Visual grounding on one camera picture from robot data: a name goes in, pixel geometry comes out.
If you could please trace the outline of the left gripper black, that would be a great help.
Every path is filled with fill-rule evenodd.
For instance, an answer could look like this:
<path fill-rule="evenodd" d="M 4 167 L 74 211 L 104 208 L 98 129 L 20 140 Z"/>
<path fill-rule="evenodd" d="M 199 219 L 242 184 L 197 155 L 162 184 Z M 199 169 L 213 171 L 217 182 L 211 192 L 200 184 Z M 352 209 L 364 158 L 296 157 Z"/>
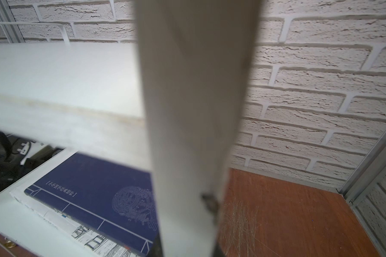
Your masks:
<path fill-rule="evenodd" d="M 0 192 L 62 151 L 62 148 L 0 131 Z"/>

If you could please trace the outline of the white two-tier bookshelf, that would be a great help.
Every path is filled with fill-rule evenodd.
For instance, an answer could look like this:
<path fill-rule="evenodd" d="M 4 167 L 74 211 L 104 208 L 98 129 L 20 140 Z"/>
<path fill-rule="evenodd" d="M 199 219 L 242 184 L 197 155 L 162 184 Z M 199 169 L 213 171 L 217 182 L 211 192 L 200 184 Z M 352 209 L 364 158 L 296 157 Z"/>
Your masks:
<path fill-rule="evenodd" d="M 153 174 L 166 257 L 210 257 L 263 1 L 136 1 L 136 42 L 0 44 L 0 131 Z"/>

